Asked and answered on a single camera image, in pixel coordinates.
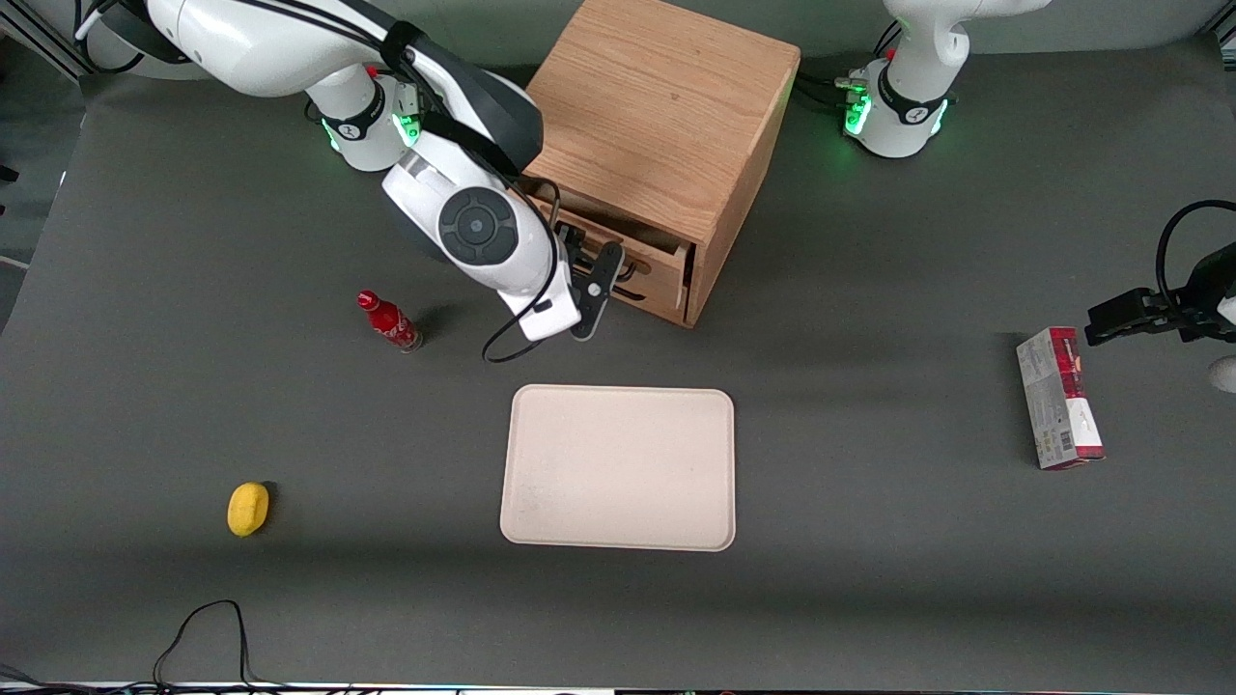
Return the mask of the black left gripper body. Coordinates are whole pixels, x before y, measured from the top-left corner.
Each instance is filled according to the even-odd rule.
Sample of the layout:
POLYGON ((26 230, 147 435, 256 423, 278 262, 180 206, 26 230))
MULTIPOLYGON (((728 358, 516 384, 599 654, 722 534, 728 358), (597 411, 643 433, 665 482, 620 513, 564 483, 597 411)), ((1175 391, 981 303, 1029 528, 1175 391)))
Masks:
POLYGON ((1177 331, 1182 343, 1208 338, 1234 344, 1234 319, 1222 314, 1220 307, 1224 301, 1234 299, 1235 242, 1201 257, 1187 284, 1175 291, 1166 281, 1166 251, 1168 242, 1158 242, 1154 254, 1158 291, 1151 304, 1149 334, 1177 331))

